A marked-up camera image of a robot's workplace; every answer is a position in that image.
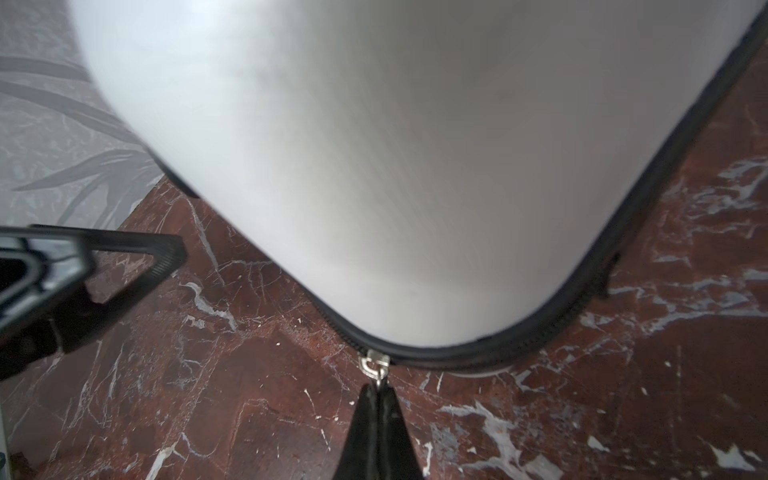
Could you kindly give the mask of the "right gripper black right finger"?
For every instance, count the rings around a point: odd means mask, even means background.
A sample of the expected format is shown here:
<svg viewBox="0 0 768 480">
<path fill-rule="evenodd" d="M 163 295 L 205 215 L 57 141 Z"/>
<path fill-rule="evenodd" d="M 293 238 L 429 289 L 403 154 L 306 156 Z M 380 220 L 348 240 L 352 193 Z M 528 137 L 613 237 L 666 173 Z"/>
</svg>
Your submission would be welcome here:
<svg viewBox="0 0 768 480">
<path fill-rule="evenodd" d="M 423 480 L 395 389 L 377 388 L 377 470 L 384 480 Z"/>
</svg>

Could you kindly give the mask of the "white hard-shell suitcase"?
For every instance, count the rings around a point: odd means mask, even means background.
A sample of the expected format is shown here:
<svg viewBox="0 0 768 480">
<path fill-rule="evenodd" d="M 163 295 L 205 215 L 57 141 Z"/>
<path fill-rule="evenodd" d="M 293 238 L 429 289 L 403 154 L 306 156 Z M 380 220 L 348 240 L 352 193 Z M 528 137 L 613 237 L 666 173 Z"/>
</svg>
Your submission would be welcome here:
<svg viewBox="0 0 768 480">
<path fill-rule="evenodd" d="M 364 355 L 498 371 L 600 293 L 763 1 L 72 1 L 104 100 Z"/>
</svg>

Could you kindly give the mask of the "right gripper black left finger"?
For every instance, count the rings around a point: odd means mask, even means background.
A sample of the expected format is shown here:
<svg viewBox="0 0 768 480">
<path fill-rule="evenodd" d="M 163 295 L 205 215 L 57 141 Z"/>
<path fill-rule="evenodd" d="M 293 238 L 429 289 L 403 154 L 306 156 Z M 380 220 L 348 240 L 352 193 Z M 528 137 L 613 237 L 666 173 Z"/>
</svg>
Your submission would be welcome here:
<svg viewBox="0 0 768 480">
<path fill-rule="evenodd" d="M 378 393 L 362 387 L 333 480 L 374 480 L 378 472 Z"/>
</svg>

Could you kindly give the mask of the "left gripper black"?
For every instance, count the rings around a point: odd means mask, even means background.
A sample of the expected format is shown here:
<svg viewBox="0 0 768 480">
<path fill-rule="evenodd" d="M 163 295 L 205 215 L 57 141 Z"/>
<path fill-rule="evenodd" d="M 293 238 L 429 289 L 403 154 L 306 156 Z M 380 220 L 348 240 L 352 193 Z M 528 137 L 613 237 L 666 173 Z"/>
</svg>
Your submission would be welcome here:
<svg viewBox="0 0 768 480">
<path fill-rule="evenodd" d="M 187 260 L 170 234 L 1 229 L 1 379 L 100 339 Z"/>
</svg>

